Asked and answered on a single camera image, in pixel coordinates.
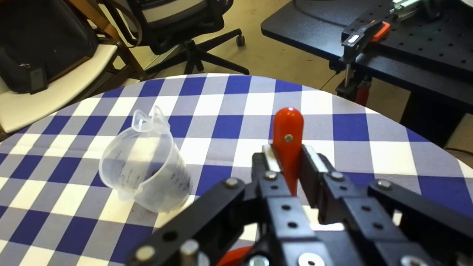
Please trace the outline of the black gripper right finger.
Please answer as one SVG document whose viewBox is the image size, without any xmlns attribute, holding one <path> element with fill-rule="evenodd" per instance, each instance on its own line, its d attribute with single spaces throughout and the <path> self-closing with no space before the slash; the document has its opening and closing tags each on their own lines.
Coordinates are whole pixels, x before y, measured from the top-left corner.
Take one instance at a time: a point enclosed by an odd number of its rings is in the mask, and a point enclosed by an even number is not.
<svg viewBox="0 0 473 266">
<path fill-rule="evenodd" d="M 300 184 L 321 223 L 342 222 L 367 265 L 473 266 L 473 219 L 386 179 L 365 189 L 312 147 Z"/>
</svg>

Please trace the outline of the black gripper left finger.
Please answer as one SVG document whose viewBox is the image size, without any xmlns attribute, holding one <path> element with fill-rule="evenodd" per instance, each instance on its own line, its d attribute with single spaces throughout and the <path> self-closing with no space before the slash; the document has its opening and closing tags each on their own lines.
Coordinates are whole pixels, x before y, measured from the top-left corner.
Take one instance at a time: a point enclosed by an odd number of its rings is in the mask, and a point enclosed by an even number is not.
<svg viewBox="0 0 473 266">
<path fill-rule="evenodd" d="M 317 234 L 281 173 L 253 155 L 250 184 L 229 178 L 135 247 L 129 266 L 297 266 Z"/>
</svg>

